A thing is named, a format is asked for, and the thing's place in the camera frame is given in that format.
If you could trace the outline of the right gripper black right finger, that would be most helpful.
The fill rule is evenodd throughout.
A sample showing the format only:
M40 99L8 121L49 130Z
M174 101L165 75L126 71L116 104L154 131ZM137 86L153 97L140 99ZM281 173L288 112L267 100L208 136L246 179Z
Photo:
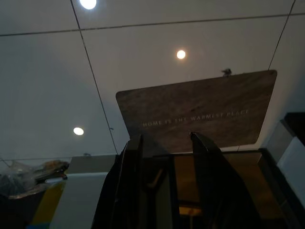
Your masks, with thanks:
M192 132L190 138L206 228L261 229L260 215L243 179L218 146L198 132Z

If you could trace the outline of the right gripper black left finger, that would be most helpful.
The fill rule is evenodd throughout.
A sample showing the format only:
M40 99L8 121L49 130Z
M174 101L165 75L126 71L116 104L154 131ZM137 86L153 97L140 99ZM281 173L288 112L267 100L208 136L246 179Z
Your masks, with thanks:
M135 229L139 222L143 136L131 138L106 175L94 229Z

